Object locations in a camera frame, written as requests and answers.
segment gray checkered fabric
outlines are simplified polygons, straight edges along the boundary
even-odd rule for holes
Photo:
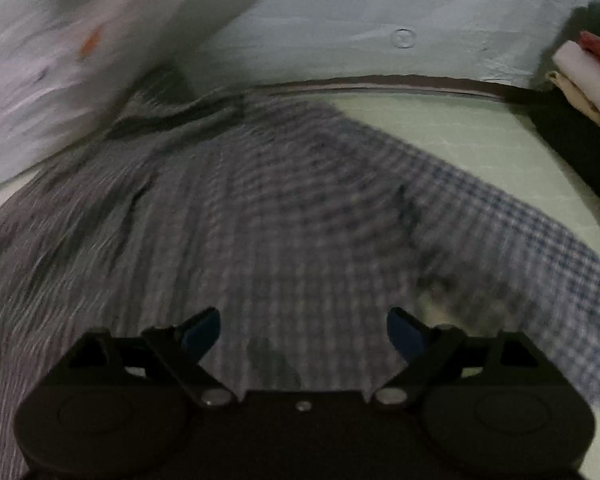
[[[0,209],[0,480],[26,469],[14,410],[88,327],[207,306],[223,326],[203,365],[238,393],[370,392],[404,366],[389,307],[437,284],[600,403],[600,259],[563,226],[327,105],[172,87],[151,76]]]

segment orange spot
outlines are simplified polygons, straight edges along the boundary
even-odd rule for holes
[[[93,32],[89,35],[89,37],[84,41],[82,46],[80,47],[80,58],[85,59],[93,54],[93,51],[96,49],[100,40],[102,39],[102,29],[104,25],[98,25],[93,29]]]

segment beige cloth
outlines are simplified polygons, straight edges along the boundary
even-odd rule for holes
[[[600,127],[600,111],[571,79],[561,72],[549,72],[546,78],[562,91],[571,106],[585,114]]]

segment gingham cloth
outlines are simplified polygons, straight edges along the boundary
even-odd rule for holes
[[[600,402],[600,259],[563,226],[327,105],[170,84],[151,76],[0,209],[0,480],[25,470],[14,410],[88,327],[207,306],[203,365],[239,394],[370,392],[404,367],[389,307],[439,283],[468,326],[523,330]]]

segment white wall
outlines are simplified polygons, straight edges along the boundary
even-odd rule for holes
[[[264,0],[183,56],[198,91],[369,74],[527,86],[562,24],[590,0]],[[390,41],[416,33],[413,48]]]

